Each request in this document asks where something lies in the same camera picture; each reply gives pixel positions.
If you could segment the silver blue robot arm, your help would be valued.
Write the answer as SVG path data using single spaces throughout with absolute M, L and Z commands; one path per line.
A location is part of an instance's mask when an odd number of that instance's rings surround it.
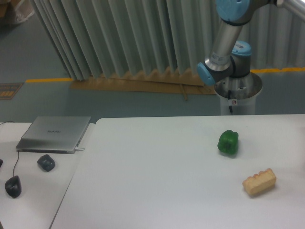
M 305 19 L 303 0 L 217 0 L 215 4 L 221 18 L 219 31 L 210 54 L 204 62 L 197 64 L 199 77 L 208 86 L 233 74 L 232 50 L 242 27 L 251 20 L 257 9 L 273 4 Z

